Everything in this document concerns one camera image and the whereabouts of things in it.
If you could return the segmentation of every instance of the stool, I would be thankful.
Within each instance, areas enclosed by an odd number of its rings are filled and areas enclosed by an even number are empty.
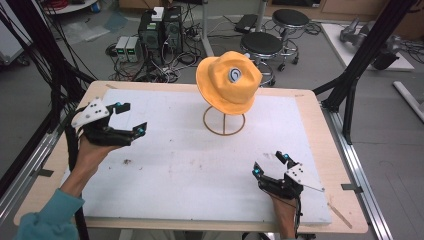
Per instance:
[[[283,43],[283,51],[281,52],[281,55],[284,56],[284,58],[283,63],[278,66],[278,70],[283,71],[286,66],[285,60],[287,56],[296,54],[296,57],[292,61],[293,64],[297,64],[299,60],[299,48],[292,40],[288,39],[289,31],[305,28],[306,24],[309,23],[309,18],[305,14],[296,10],[280,9],[272,14],[272,21],[277,26],[283,28],[283,32],[280,33],[280,36]],[[288,47],[289,42],[295,46],[294,49]]]
[[[255,57],[254,61],[256,67],[259,68],[260,65],[264,65],[268,68],[268,72],[262,72],[263,76],[269,76],[265,81],[262,79],[260,86],[264,84],[269,84],[274,86],[275,76],[272,68],[264,62],[266,59],[275,58],[280,55],[283,45],[277,37],[264,32],[252,32],[244,35],[240,41],[240,48],[249,53],[251,56]]]

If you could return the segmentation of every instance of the floor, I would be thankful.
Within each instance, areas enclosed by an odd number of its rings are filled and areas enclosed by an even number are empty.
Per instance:
[[[137,13],[117,15],[113,2],[104,2],[102,11],[93,14],[88,10],[66,14],[60,17],[62,24],[87,22],[88,27],[114,23],[112,32],[91,42],[72,44],[72,48],[95,73],[98,79],[109,79],[114,73],[113,63],[105,55],[105,49],[117,41],[119,36],[131,36],[138,28]],[[216,6],[211,10],[219,16]],[[248,13],[251,9],[237,9]],[[195,18],[201,16],[199,7],[194,10]],[[231,16],[237,22],[240,16]],[[231,23],[222,17],[211,17],[209,29],[213,30],[210,43],[215,55],[234,50],[240,51],[240,36],[222,38],[220,35],[239,35]],[[330,43],[323,33],[303,34],[295,42],[301,54],[297,65],[287,64],[283,72],[275,71],[275,88],[314,89],[338,77],[344,70]],[[58,45],[67,57],[63,41]],[[394,239],[424,239],[424,125],[406,101],[393,87],[394,81],[402,81],[411,94],[424,101],[424,66],[410,56],[403,56],[415,67],[412,72],[365,71],[356,92],[352,124],[352,141],[374,195],[383,212]],[[274,69],[281,59],[268,61]],[[195,68],[186,68],[177,83],[194,84]],[[0,117],[0,176],[19,154],[35,129],[49,111],[50,90],[38,75],[33,65],[20,66],[17,63],[0,71],[0,100],[3,111]],[[328,92],[318,96],[324,100]],[[344,104],[340,114],[343,115]],[[0,226],[1,238],[11,239],[17,227],[13,225],[13,213]],[[118,239],[115,229],[90,229],[92,239]],[[189,233],[189,239],[199,239],[197,233]],[[317,234],[317,239],[376,239],[372,229],[365,234]]]

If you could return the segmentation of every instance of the human hand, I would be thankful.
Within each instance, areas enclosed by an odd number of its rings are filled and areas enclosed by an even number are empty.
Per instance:
[[[269,195],[274,205],[274,212],[277,217],[281,238],[295,238],[294,217],[296,214],[296,199],[281,199],[273,194]]]
[[[77,162],[71,174],[60,187],[60,190],[74,197],[79,197],[90,178],[97,172],[100,163],[109,152],[118,148],[120,146],[98,146],[92,144],[82,135],[80,137]]]

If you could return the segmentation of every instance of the teal sleeve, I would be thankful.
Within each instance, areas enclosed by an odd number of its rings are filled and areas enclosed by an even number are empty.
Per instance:
[[[71,218],[83,204],[83,199],[57,189],[39,213],[22,216],[15,240],[78,239]]]

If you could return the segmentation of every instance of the stool seat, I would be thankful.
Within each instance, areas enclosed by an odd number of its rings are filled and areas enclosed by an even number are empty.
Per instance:
[[[309,18],[296,10],[280,9],[272,14],[272,21],[283,28],[303,28],[309,23]]]
[[[264,32],[252,32],[244,35],[240,45],[250,53],[263,56],[269,55],[269,57],[265,57],[264,59],[276,57],[283,49],[281,41],[278,38]]]

